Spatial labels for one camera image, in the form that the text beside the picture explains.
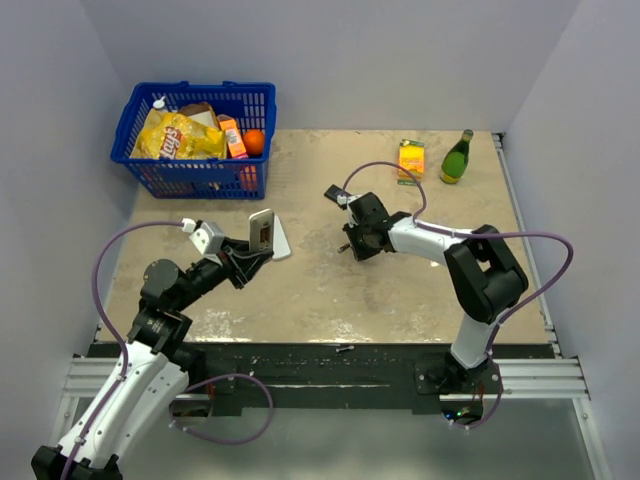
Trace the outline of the grey remote control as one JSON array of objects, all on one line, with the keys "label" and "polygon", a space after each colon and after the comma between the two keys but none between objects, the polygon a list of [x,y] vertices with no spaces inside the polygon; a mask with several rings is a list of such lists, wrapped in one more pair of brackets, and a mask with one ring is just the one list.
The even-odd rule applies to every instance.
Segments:
[{"label": "grey remote control", "polygon": [[264,209],[251,214],[249,222],[249,251],[258,253],[273,249],[275,214]]}]

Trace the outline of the orange fruit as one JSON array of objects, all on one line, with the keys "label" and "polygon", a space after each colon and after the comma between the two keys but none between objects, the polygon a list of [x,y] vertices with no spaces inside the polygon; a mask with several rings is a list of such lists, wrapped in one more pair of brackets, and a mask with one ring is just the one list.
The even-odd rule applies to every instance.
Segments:
[{"label": "orange fruit", "polygon": [[264,151],[265,135],[259,129],[246,130],[243,135],[246,152],[250,156],[260,156]]}]

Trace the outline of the green glass bottle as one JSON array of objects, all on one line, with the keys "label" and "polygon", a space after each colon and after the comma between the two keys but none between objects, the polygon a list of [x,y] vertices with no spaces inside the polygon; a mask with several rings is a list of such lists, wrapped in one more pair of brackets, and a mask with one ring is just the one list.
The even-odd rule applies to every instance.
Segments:
[{"label": "green glass bottle", "polygon": [[440,179],[446,184],[456,184],[464,175],[468,163],[472,130],[464,130],[460,140],[447,152],[441,167]]}]

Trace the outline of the yellow chips bag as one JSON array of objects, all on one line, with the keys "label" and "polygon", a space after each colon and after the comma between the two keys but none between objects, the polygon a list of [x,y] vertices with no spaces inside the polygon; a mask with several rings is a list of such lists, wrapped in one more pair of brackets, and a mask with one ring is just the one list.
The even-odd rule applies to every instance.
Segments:
[{"label": "yellow chips bag", "polygon": [[222,131],[191,117],[152,110],[130,157],[170,161],[224,159],[226,140]]}]

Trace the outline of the orange juice carton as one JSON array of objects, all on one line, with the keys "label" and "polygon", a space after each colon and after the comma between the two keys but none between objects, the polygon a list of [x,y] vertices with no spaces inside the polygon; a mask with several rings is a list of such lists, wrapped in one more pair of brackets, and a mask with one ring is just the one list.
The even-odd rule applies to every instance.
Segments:
[{"label": "orange juice carton", "polygon": [[247,159],[249,155],[236,120],[225,114],[218,115],[217,120],[225,134],[229,157],[232,159]]}]

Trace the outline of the white bottle cap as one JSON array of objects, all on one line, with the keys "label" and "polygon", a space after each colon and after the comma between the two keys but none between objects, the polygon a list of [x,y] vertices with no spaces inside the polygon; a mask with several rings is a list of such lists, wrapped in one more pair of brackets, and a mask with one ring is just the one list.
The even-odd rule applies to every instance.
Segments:
[{"label": "white bottle cap", "polygon": [[165,101],[165,97],[164,97],[164,96],[162,96],[162,97],[160,97],[159,99],[155,100],[155,101],[153,102],[153,108],[154,108],[155,110],[159,110],[159,111],[165,110],[165,109],[166,109],[166,101]]}]

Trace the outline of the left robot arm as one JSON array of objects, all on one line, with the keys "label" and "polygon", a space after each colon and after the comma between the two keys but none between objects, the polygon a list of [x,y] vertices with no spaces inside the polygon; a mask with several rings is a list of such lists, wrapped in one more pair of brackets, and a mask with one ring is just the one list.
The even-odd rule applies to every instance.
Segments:
[{"label": "left robot arm", "polygon": [[206,383],[204,353],[184,341],[192,324],[184,310],[224,281],[243,288],[272,255],[226,240],[217,254],[187,270],[168,259],[152,262],[113,370],[67,434],[37,450],[31,460],[36,478],[122,478],[126,456],[174,398]]}]

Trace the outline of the yellow orange sponge pack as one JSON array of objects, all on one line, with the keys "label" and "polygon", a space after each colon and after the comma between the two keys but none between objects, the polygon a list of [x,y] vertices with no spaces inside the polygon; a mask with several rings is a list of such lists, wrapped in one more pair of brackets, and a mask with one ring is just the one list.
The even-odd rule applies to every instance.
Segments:
[{"label": "yellow orange sponge pack", "polygon": [[421,183],[425,173],[425,145],[423,142],[402,139],[399,142],[397,172],[399,185],[414,185],[413,178]]}]

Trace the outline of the black remote control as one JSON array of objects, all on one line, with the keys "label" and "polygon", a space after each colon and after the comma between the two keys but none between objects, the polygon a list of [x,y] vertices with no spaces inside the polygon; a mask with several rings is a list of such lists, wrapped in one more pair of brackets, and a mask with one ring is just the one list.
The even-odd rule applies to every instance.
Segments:
[{"label": "black remote control", "polygon": [[337,204],[336,200],[338,195],[349,196],[349,193],[345,192],[341,187],[335,184],[330,185],[324,192],[324,197],[335,204]]}]

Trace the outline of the aluminium rail frame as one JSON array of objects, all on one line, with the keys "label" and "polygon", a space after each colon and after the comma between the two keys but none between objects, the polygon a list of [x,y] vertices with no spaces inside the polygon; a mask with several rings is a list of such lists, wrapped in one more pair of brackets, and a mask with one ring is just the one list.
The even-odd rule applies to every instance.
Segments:
[{"label": "aluminium rail frame", "polygon": [[[271,209],[280,217],[292,250],[289,258],[264,265],[243,288],[224,281],[184,310],[192,322],[184,341],[198,343],[445,344],[449,351],[460,329],[461,309],[447,268],[408,254],[382,252],[357,261],[343,226],[348,213],[324,197],[335,184],[349,195],[374,193],[389,214],[407,212],[415,219],[454,231],[491,225],[524,270],[529,288],[498,321],[490,337],[488,361],[460,389],[440,394],[440,422],[457,433],[480,434],[496,422],[507,399],[580,401],[588,389],[577,360],[563,358],[549,344],[506,345],[496,342],[505,323],[517,313],[539,318],[533,296],[541,289],[529,265],[525,233],[513,210],[492,134],[478,131],[462,180],[448,185],[440,164],[461,135],[457,131],[421,131],[426,170],[421,183],[397,183],[400,131],[285,130],[274,133],[265,197],[258,200],[168,200],[142,193],[134,208],[137,239],[127,240],[119,265],[140,269],[127,290],[113,290],[99,313],[109,329],[123,314],[125,331],[114,330],[114,359],[88,357],[74,362],[85,368],[91,386],[68,388],[71,401],[82,394],[94,399],[121,353],[139,311],[144,272],[168,259],[181,270],[205,258],[181,229],[183,218],[215,222],[225,240],[244,241],[249,249],[251,214]],[[216,418],[197,407],[191,381],[168,410],[160,414],[185,439],[198,437],[189,422]]]}]

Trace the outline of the brown bread bag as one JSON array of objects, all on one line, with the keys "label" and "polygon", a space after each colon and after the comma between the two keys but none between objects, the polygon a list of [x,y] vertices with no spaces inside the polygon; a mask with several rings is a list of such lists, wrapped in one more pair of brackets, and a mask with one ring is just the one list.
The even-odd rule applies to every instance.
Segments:
[{"label": "brown bread bag", "polygon": [[178,113],[206,127],[220,129],[216,114],[208,102],[188,104],[180,108]]}]

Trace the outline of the white remote control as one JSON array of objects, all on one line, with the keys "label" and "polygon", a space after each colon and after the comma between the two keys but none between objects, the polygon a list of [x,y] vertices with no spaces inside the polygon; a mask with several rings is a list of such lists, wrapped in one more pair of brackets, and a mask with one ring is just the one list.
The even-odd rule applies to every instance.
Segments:
[{"label": "white remote control", "polygon": [[292,250],[286,237],[280,217],[275,214],[273,220],[273,261],[281,261],[291,256]]}]

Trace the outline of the blue plastic shopping basket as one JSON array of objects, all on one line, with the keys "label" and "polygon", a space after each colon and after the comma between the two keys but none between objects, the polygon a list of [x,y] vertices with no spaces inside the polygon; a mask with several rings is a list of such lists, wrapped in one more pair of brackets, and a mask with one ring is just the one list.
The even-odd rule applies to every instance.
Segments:
[{"label": "blue plastic shopping basket", "polygon": [[[152,111],[152,103],[160,99],[170,111],[205,101],[216,113],[233,118],[241,132],[262,131],[265,135],[262,154],[248,159],[134,158],[136,139]],[[262,199],[276,116],[276,87],[269,82],[225,81],[218,85],[142,82],[134,87],[122,112],[111,160],[126,167],[156,198]]]}]

